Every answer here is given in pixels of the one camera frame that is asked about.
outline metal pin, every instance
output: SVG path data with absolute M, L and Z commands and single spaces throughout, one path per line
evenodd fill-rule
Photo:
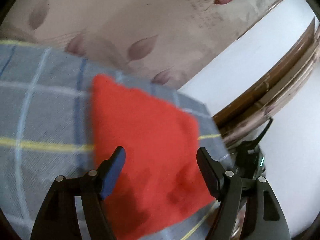
M 89 175 L 90 177 L 94 177 L 94 176 L 96 176 L 97 174 L 98 174 L 98 172 L 97 172 L 96 170 L 91 170 L 91 171 L 88 172 L 88 175 Z
M 58 177 L 56 177 L 56 181 L 60 182 L 63 181 L 64 177 L 62 175 L 59 175 Z
M 260 181 L 260 182 L 262 182 L 262 183 L 265 183 L 267 180 L 266 180 L 266 178 L 265 177 L 262 177 L 262 176 L 260 176 L 259 178 L 258 178 L 258 180 Z
M 226 171 L 228 177 L 233 177 L 234 173 L 232 171 Z

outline plaid fabric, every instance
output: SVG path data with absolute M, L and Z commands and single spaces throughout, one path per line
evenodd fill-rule
M 105 73 L 126 87 L 167 100 L 198 119 L 200 145 L 225 168 L 232 160 L 206 107 L 164 86 L 101 67 L 51 48 L 0 44 L 0 206 L 22 239 L 29 239 L 41 203 L 58 175 L 93 167 L 89 97 L 92 78 Z M 79 225 L 90 239 L 80 198 Z M 204 239 L 212 205 L 144 239 Z

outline red cloth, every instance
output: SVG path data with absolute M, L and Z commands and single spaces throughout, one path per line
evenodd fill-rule
M 105 200 L 119 240 L 181 222 L 213 200 L 196 162 L 194 117 L 102 74 L 93 79 L 92 92 L 96 164 L 117 146 L 126 150 L 123 171 Z

